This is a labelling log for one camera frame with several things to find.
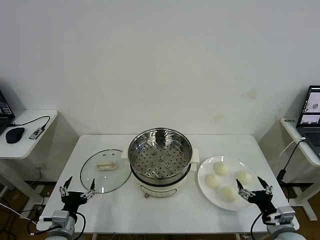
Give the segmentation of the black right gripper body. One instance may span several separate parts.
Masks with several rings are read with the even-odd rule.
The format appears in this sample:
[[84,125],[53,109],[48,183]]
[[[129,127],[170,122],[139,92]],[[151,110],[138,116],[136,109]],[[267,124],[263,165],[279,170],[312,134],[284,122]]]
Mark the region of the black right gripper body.
[[270,215],[277,212],[272,203],[273,194],[267,193],[266,190],[253,191],[248,197],[248,202],[258,206],[263,215]]

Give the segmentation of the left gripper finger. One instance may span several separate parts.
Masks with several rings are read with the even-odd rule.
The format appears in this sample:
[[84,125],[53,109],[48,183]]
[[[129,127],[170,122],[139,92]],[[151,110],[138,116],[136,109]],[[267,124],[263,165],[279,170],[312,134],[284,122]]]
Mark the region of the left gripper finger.
[[93,179],[89,190],[81,194],[80,197],[89,201],[95,194],[96,194],[96,184],[95,184],[95,179]]
[[65,181],[64,185],[63,186],[60,186],[59,187],[59,192],[60,192],[60,195],[61,196],[68,196],[69,195],[69,192],[68,192],[68,187],[70,186],[70,183],[72,181],[72,176],[67,180]]

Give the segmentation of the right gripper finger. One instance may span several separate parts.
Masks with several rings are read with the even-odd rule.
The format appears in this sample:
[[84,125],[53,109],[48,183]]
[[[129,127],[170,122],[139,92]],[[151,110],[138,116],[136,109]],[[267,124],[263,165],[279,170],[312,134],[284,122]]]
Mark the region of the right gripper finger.
[[261,177],[257,177],[261,186],[264,188],[266,194],[272,194],[272,186],[269,186],[265,180],[263,180]]
[[238,179],[236,179],[236,183],[237,183],[237,188],[238,188],[238,194],[243,199],[248,199],[249,197],[252,196],[252,193],[249,190],[245,189]]

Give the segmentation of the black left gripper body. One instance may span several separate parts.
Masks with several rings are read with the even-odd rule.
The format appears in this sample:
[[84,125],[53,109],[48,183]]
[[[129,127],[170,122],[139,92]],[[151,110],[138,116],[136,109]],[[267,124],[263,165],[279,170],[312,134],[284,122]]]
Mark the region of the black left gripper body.
[[61,201],[64,204],[62,210],[69,213],[76,213],[81,205],[87,203],[87,199],[83,196],[83,192],[69,191],[68,195],[62,196]]

